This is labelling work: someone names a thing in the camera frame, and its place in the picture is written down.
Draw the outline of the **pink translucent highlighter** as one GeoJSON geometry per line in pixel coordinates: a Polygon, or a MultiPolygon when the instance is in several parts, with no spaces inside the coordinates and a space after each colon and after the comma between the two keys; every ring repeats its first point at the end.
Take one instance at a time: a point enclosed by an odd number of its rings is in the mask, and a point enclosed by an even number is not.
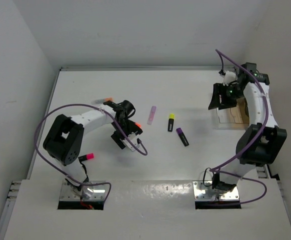
{"type": "Polygon", "coordinates": [[[151,107],[151,110],[150,110],[150,113],[149,113],[149,116],[148,116],[148,120],[147,120],[147,124],[148,125],[152,125],[153,120],[154,120],[154,116],[155,116],[155,113],[156,113],[156,109],[157,109],[156,106],[152,106],[151,107]]]}

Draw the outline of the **orange clear highlighter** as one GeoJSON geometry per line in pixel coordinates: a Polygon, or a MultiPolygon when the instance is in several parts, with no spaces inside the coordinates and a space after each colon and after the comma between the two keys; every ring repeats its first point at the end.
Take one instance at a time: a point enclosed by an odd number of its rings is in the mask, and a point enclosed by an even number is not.
{"type": "Polygon", "coordinates": [[[100,104],[103,104],[105,102],[108,102],[108,101],[113,101],[113,98],[112,97],[108,97],[108,98],[102,98],[102,99],[96,99],[96,100],[93,100],[91,103],[93,105],[100,105],[100,104]]]}

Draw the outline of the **yellow black highlighter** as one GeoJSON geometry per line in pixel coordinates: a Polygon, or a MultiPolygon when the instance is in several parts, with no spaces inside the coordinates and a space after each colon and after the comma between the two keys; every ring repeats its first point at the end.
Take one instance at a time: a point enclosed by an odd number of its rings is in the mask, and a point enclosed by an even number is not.
{"type": "Polygon", "coordinates": [[[168,127],[167,127],[167,131],[168,132],[172,132],[173,131],[174,121],[175,121],[175,114],[174,113],[170,113],[169,117],[168,117],[168,127]]]}

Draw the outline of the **pink black highlighter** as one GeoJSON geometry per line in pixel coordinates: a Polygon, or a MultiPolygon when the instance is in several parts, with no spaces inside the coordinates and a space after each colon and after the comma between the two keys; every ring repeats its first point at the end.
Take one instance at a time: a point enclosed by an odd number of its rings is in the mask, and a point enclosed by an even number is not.
{"type": "Polygon", "coordinates": [[[84,162],[84,161],[87,161],[87,160],[91,160],[94,158],[94,154],[93,153],[89,153],[89,154],[86,154],[86,155],[82,155],[78,158],[78,160],[80,162],[84,162]]]}

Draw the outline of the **purple black highlighter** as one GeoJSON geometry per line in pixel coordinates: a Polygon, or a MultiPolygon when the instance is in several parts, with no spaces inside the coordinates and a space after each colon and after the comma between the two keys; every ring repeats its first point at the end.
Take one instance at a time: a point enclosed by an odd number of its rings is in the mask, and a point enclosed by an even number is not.
{"type": "Polygon", "coordinates": [[[189,146],[189,142],[188,142],[188,140],[187,140],[187,138],[186,138],[186,136],[185,136],[183,130],[179,127],[179,128],[176,129],[176,132],[177,132],[177,135],[179,136],[179,138],[180,138],[182,144],[183,144],[185,147],[189,146]]]}

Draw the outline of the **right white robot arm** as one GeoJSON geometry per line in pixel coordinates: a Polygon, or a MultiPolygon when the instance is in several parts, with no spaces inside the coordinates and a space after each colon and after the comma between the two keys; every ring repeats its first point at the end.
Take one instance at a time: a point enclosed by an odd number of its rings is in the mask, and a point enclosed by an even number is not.
{"type": "Polygon", "coordinates": [[[208,109],[231,109],[239,100],[245,100],[249,118],[249,125],[237,142],[234,158],[211,170],[212,189],[230,192],[252,169],[274,162],[287,131],[279,127],[272,113],[269,76],[258,72],[255,63],[246,62],[237,72],[220,73],[224,79],[213,85],[208,109]]]}

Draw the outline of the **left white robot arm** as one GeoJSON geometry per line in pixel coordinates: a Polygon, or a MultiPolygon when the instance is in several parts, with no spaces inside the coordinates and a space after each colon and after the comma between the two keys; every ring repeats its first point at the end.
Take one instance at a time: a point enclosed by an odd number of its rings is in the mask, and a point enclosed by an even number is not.
{"type": "Polygon", "coordinates": [[[137,150],[141,143],[137,136],[143,133],[141,127],[130,120],[136,109],[128,100],[120,103],[108,100],[91,108],[79,115],[58,115],[43,142],[43,148],[62,166],[66,180],[78,190],[89,182],[87,171],[79,161],[84,135],[111,124],[114,127],[111,138],[119,148],[137,150]]]}

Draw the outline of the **clear acrylic container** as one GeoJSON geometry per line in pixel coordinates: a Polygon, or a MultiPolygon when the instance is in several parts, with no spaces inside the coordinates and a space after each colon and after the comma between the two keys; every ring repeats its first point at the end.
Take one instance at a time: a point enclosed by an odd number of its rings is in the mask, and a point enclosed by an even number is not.
{"type": "Polygon", "coordinates": [[[212,125],[217,130],[246,130],[249,127],[249,113],[245,98],[239,98],[237,105],[227,109],[210,111],[212,125]]]}

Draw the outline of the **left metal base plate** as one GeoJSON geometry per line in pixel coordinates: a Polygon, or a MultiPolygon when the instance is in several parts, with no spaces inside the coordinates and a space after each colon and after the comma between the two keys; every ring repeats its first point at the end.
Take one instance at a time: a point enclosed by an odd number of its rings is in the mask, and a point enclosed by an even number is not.
{"type": "Polygon", "coordinates": [[[59,200],[62,202],[97,202],[104,201],[106,189],[104,185],[83,186],[81,191],[74,188],[67,180],[64,180],[61,186],[59,200]]]}

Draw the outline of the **metal base plate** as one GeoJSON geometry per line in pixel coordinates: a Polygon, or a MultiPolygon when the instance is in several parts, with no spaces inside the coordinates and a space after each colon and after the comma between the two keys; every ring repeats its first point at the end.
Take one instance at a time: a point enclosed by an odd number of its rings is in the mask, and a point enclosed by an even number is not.
{"type": "Polygon", "coordinates": [[[192,182],[192,185],[196,202],[234,202],[240,200],[237,187],[227,192],[215,190],[212,189],[211,180],[196,180],[192,182]]]}
{"type": "Polygon", "coordinates": [[[83,186],[81,191],[74,188],[67,180],[64,180],[61,186],[59,200],[62,202],[97,202],[104,201],[106,189],[104,185],[83,186]]]}

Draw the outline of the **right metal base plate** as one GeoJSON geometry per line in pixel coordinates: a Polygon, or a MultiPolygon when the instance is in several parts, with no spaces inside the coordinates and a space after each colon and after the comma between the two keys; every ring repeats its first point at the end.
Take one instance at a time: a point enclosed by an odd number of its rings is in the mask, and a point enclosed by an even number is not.
{"type": "Polygon", "coordinates": [[[192,182],[192,185],[196,202],[234,202],[240,200],[237,187],[227,192],[215,190],[212,189],[211,180],[196,180],[192,182]]]}

